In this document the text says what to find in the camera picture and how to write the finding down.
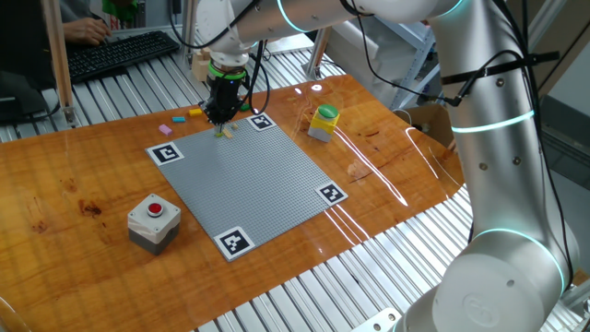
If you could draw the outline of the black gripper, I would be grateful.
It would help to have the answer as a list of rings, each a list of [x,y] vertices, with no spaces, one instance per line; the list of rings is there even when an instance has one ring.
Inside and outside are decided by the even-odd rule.
[[[227,79],[208,77],[206,83],[210,87],[210,96],[203,104],[203,111],[208,121],[214,125],[214,133],[221,134],[224,126],[230,122],[243,105],[239,97],[239,89],[244,84],[243,78]]]

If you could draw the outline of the person's bare hand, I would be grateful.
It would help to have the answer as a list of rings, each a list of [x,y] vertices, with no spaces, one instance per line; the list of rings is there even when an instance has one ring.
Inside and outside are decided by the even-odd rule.
[[[83,18],[64,24],[65,39],[76,44],[100,45],[112,32],[101,19]]]

